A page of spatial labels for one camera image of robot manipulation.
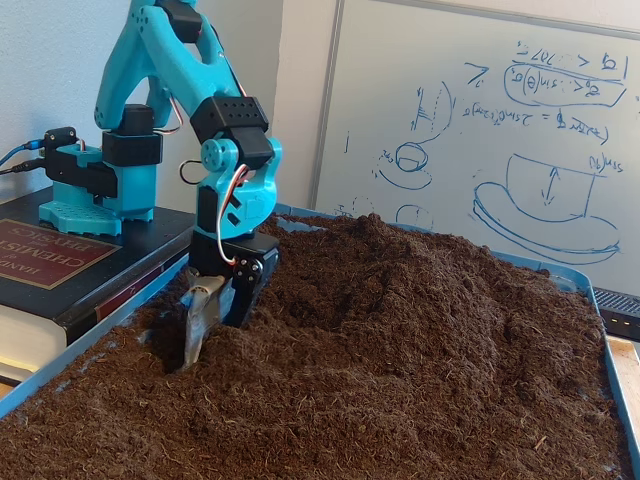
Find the blue tray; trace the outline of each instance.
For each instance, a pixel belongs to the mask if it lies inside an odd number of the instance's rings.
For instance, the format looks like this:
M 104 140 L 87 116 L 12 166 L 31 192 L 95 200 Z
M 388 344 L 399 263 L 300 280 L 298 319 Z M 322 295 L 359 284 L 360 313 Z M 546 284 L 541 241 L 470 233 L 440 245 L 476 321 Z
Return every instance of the blue tray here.
M 326 215 L 313 210 L 306 210 L 301 208 L 289 207 L 286 205 L 277 205 L 275 213 L 278 215 L 293 215 L 298 217 L 324 217 L 334 218 L 332 215 Z M 310 227 L 303 223 L 289 222 L 284 219 L 280 219 L 279 225 L 288 231 L 312 231 L 317 230 L 318 227 Z M 410 225 L 395 224 L 405 230 L 418 231 L 423 233 L 430 233 L 419 227 L 413 227 Z M 512 263 L 518 267 L 528 267 L 534 271 L 548 270 L 551 274 L 551 279 L 556 283 L 558 288 L 564 291 L 581 292 L 587 295 L 592 304 L 596 305 L 595 295 L 591 286 L 589 278 L 571 268 L 555 265 L 547 262 L 540 262 L 529 258 L 523 258 L 516 255 L 509 255 L 506 253 L 493 252 L 493 254 L 506 262 Z M 164 272 L 155 281 L 149 284 L 143 289 L 136 297 L 132 298 L 129 302 L 123 305 L 113 315 L 98 324 L 91 331 L 87 332 L 80 340 L 68 347 L 62 355 L 51 362 L 46 367 L 42 368 L 31 376 L 27 381 L 20 384 L 15 390 L 7 395 L 2 401 L 0 401 L 0 419 L 11 413 L 14 409 L 22 405 L 27 398 L 35 394 L 42 386 L 49 383 L 54 377 L 60 374 L 69 364 L 71 364 L 77 357 L 86 352 L 91 346 L 96 344 L 103 336 L 105 336 L 113 327 L 117 325 L 125 324 L 130 318 L 130 315 L 140 306 L 142 306 L 147 300 L 149 300 L 154 294 L 160 291 L 186 264 L 187 258 L 183 258 L 181 261 L 173 265 L 169 270 Z M 232 297 L 223 298 L 223 302 L 230 303 Z M 633 430 L 633 425 L 627 409 L 627 402 L 624 398 L 618 372 L 616 371 L 615 364 L 613 362 L 613 355 L 609 345 L 606 345 L 605 360 L 607 365 L 607 372 L 609 374 L 609 382 L 611 384 L 611 391 L 613 393 L 613 399 L 618 406 L 618 415 L 622 420 L 627 439 L 629 442 L 629 451 L 631 454 L 631 462 L 636 480 L 640 480 L 640 450 L 638 448 L 636 432 Z

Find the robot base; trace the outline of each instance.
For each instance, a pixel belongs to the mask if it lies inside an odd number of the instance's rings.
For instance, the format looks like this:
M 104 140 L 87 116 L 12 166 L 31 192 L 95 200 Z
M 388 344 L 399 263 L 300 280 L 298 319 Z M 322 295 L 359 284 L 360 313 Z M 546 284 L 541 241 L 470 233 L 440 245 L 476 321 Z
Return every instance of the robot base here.
M 153 220 L 153 210 L 120 218 L 113 210 L 93 203 L 93 195 L 71 185 L 54 183 L 54 200 L 40 205 L 40 220 L 62 233 L 111 235 L 122 233 L 124 220 Z

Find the book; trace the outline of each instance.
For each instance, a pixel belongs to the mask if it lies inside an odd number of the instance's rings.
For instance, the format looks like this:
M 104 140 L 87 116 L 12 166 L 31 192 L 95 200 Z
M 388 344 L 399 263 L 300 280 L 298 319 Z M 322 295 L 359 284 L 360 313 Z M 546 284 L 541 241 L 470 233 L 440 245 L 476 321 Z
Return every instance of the book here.
M 156 208 L 118 237 L 41 224 L 48 188 L 0 205 L 0 378 L 24 381 L 183 258 L 195 216 Z

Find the soil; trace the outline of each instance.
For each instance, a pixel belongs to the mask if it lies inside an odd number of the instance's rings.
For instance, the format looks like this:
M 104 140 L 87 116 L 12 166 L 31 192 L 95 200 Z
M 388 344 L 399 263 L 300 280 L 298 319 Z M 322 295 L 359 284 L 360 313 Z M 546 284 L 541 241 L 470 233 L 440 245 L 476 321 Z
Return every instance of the soil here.
M 264 227 L 253 321 L 186 373 L 176 278 L 0 423 L 0 478 L 632 478 L 585 298 L 462 238 L 315 222 Z

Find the black cable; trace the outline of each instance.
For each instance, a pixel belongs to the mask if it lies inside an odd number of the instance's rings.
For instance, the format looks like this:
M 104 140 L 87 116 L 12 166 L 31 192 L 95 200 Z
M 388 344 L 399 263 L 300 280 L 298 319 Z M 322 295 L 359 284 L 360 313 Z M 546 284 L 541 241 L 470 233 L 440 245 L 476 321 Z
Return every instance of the black cable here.
M 7 168 L 6 170 L 0 170 L 0 175 L 7 175 L 9 173 L 30 172 L 32 170 L 35 170 L 36 168 L 44 168 L 44 166 L 44 158 L 36 158 L 35 160 L 27 160 L 26 162 L 22 162 L 15 167 Z
M 190 182 L 189 180 L 187 180 L 184 176 L 184 167 L 186 167 L 187 165 L 191 164 L 191 163 L 199 163 L 202 164 L 202 161 L 200 160 L 187 160 L 186 162 L 182 162 L 182 165 L 180 165 L 180 179 L 186 183 L 187 185 L 199 185 L 200 182 Z

